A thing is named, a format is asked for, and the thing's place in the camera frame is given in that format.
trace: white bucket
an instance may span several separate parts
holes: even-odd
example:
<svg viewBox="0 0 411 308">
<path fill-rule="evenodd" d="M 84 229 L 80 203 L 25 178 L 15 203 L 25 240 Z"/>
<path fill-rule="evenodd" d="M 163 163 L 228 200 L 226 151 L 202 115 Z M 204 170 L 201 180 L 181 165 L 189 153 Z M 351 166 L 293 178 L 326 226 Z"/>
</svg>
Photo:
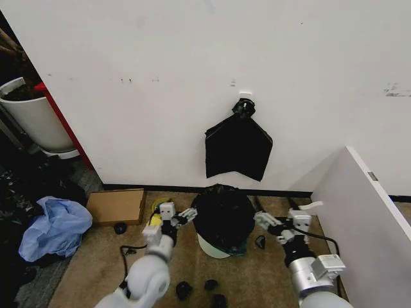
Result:
<svg viewBox="0 0 411 308">
<path fill-rule="evenodd" d="M 0 87 L 0 103 L 17 121 L 33 141 L 48 153 L 65 153 L 74 150 L 74 144 L 50 106 L 47 98 L 28 101 L 7 101 L 3 96 L 24 85 L 22 77 Z"/>
</svg>

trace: black baseboard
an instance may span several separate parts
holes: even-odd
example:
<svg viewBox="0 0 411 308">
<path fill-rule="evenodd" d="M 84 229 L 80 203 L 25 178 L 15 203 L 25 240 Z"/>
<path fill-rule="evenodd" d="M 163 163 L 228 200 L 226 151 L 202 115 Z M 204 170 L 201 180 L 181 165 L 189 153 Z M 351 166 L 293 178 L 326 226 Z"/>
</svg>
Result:
<svg viewBox="0 0 411 308">
<path fill-rule="evenodd" d="M 390 196 L 394 202 L 406 202 L 411 203 L 411 196 Z"/>
<path fill-rule="evenodd" d="M 196 193 L 199 194 L 204 187 L 192 186 L 162 186 L 162 185 L 123 185 L 123 184 L 103 184 L 106 191 L 115 189 L 135 189 L 143 188 L 147 191 L 171 191 L 178 193 Z M 310 198 L 312 191 L 266 191 L 262 189 L 243 189 L 249 196 L 268 196 L 268 197 L 290 197 L 290 198 Z M 411 196 L 390 196 L 394 202 L 411 203 Z"/>
</svg>

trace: trash bag hanging on wall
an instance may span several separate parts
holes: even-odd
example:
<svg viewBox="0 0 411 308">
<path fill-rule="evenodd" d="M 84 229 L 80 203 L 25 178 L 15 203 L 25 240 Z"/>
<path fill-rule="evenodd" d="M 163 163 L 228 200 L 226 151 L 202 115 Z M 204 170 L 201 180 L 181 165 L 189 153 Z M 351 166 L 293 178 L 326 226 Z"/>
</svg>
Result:
<svg viewBox="0 0 411 308">
<path fill-rule="evenodd" d="M 272 139 L 251 116 L 256 109 L 241 98 L 234 114 L 205 132 L 207 177 L 229 171 L 261 181 L 272 149 Z"/>
</svg>

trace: cardboard box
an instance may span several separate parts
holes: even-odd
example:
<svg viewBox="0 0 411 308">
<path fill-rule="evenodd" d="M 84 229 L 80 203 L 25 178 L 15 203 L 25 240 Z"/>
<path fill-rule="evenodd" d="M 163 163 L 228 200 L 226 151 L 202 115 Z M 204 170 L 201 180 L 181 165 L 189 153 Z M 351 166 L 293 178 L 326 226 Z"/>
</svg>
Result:
<svg viewBox="0 0 411 308">
<path fill-rule="evenodd" d="M 100 191 L 90 195 L 87 210 L 92 215 L 93 225 L 112 226 L 120 222 L 139 225 L 144 202 L 144 189 Z"/>
</svg>

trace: white wall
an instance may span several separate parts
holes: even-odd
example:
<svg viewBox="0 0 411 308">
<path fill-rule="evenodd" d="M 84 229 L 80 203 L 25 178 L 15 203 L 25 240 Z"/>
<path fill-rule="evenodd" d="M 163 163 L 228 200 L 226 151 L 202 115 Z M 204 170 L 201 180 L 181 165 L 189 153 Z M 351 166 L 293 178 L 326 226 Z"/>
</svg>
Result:
<svg viewBox="0 0 411 308">
<path fill-rule="evenodd" d="M 410 1 L 0 8 L 106 184 L 312 191 L 330 155 L 351 144 L 388 193 L 411 195 Z M 206 179 L 204 132 L 240 90 L 254 93 L 253 118 L 275 142 L 261 183 Z"/>
</svg>

